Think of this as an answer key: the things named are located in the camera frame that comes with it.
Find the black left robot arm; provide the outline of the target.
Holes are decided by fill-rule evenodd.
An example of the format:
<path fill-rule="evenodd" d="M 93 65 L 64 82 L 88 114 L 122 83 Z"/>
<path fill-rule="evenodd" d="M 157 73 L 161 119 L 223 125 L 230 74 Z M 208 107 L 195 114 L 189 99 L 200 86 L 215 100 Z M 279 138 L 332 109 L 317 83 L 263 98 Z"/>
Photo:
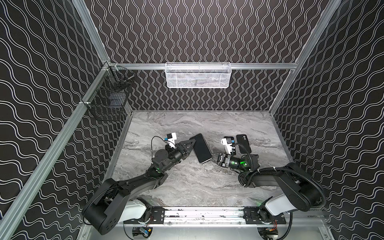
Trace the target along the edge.
<path fill-rule="evenodd" d="M 136 197 L 141 193 L 160 187 L 168 177 L 167 171 L 185 160 L 196 143 L 191 139 L 156 151 L 151 166 L 144 174 L 122 181 L 105 180 L 82 210 L 87 225 L 93 226 L 101 235 L 109 233 L 118 223 L 150 219 L 150 204 Z"/>

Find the black mounting plate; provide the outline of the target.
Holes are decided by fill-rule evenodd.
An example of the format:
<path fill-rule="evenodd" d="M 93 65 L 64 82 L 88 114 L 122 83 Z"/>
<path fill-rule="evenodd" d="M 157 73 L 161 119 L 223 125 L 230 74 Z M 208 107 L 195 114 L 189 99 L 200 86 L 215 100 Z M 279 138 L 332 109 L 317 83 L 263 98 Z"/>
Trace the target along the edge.
<path fill-rule="evenodd" d="M 273 216 L 264 208 L 245 207 L 243 212 L 246 225 L 285 225 L 287 223 L 283 214 Z"/>
<path fill-rule="evenodd" d="M 129 225 L 162 225 L 164 223 L 165 211 L 162 207 L 150 207 L 139 219 L 130 219 L 123 221 L 123 223 Z"/>

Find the black smartphone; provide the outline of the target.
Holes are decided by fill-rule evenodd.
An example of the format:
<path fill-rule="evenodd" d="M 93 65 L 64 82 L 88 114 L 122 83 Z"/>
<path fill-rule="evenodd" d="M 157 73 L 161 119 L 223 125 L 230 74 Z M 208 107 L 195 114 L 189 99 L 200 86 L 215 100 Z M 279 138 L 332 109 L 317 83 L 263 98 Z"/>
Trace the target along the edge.
<path fill-rule="evenodd" d="M 211 153 L 211 150 L 203 136 L 203 134 L 199 133 L 191 138 L 189 140 L 195 140 L 195 144 L 193 146 L 194 153 L 198 159 L 198 162 L 200 164 L 204 164 L 206 162 L 209 162 L 213 155 Z"/>

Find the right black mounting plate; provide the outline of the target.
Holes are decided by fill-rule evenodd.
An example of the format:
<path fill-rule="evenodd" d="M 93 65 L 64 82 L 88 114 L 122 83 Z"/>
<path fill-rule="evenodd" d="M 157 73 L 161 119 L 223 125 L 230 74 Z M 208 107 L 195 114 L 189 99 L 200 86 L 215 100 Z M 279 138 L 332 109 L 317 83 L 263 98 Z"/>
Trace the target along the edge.
<path fill-rule="evenodd" d="M 246 225 L 285 225 L 287 223 L 283 214 L 273 216 L 264 208 L 245 207 L 243 212 Z"/>

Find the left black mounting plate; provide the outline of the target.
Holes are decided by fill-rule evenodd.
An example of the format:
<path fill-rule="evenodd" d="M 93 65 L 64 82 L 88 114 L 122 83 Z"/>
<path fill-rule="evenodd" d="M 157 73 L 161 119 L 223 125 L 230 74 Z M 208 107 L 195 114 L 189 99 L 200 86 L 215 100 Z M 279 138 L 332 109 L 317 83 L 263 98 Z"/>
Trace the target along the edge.
<path fill-rule="evenodd" d="M 162 207 L 150 207 L 139 219 L 130 219 L 123 221 L 123 223 L 129 225 L 162 225 L 164 223 L 165 211 Z"/>

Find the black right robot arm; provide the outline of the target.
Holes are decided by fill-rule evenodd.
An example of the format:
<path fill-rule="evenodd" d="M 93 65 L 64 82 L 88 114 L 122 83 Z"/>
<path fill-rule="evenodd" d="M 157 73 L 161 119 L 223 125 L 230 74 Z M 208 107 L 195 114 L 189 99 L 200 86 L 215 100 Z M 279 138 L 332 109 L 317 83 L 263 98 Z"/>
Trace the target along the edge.
<path fill-rule="evenodd" d="M 258 155 L 237 158 L 224 153 L 214 155 L 213 162 L 238 173 L 238 181 L 245 188 L 281 189 L 280 195 L 268 198 L 259 206 L 257 216 L 263 222 L 270 222 L 283 212 L 321 208 L 327 202 L 323 187 L 295 163 L 261 169 Z"/>

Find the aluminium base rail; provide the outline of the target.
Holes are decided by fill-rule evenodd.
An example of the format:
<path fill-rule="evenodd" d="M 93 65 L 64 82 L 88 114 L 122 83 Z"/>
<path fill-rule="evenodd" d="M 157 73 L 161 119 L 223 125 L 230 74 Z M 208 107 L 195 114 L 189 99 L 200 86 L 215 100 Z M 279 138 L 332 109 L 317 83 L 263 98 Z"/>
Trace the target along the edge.
<path fill-rule="evenodd" d="M 116 225 L 123 224 L 123 221 L 139 219 L 144 215 L 144 212 L 148 208 L 150 207 L 146 207 L 140 202 L 130 202 L 127 206 L 124 206 L 121 211 L 117 211 L 115 213 L 103 210 L 98 213 L 95 210 L 88 210 L 85 213 L 85 219 L 88 220 L 89 223 L 92 224 L 92 226 L 103 235 L 112 230 L 112 228 L 114 228 Z M 243 219 L 244 208 L 245 207 L 165 207 L 164 209 L 166 211 L 164 223 L 160 226 L 274 226 L 246 225 L 246 221 Z M 286 218 L 286 224 L 288 224 L 288 215 L 283 215 Z"/>

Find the black phone case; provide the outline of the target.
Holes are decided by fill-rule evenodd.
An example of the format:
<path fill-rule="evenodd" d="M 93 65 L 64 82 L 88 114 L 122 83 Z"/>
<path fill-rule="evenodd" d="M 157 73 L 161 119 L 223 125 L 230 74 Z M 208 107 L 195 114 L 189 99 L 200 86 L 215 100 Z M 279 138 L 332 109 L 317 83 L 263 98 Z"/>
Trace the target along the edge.
<path fill-rule="evenodd" d="M 251 146 L 248 136 L 245 134 L 236 135 L 237 143 L 239 144 L 239 150 L 241 154 L 251 153 Z"/>

